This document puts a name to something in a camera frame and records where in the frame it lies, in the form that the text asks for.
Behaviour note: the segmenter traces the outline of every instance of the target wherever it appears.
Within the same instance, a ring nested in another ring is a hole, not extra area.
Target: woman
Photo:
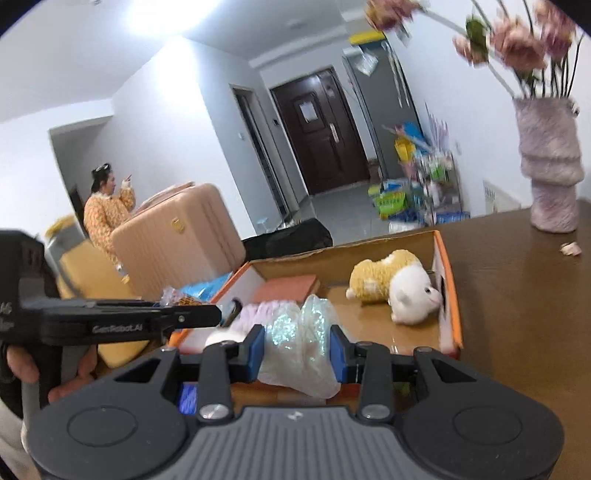
[[[119,225],[129,219],[129,213],[135,207],[135,193],[131,188],[131,176],[121,184],[119,195],[115,192],[115,177],[111,165],[92,171],[92,195],[84,207],[84,226],[90,240],[117,265],[111,234]]]

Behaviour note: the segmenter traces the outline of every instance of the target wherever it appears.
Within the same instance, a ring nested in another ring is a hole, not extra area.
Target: pink suitcase
[[[167,287],[210,281],[238,269],[246,256],[218,189],[171,187],[142,204],[113,231],[117,257],[143,299]]]

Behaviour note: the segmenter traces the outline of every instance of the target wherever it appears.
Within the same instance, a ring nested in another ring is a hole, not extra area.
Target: flower vase
[[[585,177],[573,102],[528,98],[514,104],[521,172],[531,178],[531,223],[543,232],[573,232],[579,225],[576,184]]]

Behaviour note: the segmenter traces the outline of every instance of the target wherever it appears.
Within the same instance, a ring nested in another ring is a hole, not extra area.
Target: artificial flower
[[[503,63],[519,72],[530,72],[546,67],[545,46],[519,18],[505,17],[497,21],[491,44]]]
[[[542,30],[542,43],[552,60],[559,61],[568,54],[573,45],[573,39],[569,33],[547,25]]]
[[[488,63],[488,56],[472,48],[470,40],[466,37],[455,37],[453,44],[459,56],[466,59],[470,65],[478,66]]]
[[[543,27],[552,26],[563,34],[573,34],[577,24],[560,8],[548,0],[538,0],[534,4],[535,19]]]
[[[547,0],[534,5],[536,21],[542,26],[542,43],[554,61],[563,59],[573,45],[576,23],[561,9]]]
[[[368,0],[365,14],[372,28],[385,31],[411,20],[413,12],[421,8],[413,0]]]

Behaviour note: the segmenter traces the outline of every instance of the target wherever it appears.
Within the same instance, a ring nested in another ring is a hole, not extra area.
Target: yellow plush toy
[[[351,272],[347,298],[364,303],[387,301],[392,277],[419,259],[407,250],[395,250],[383,260],[372,262],[363,260]]]

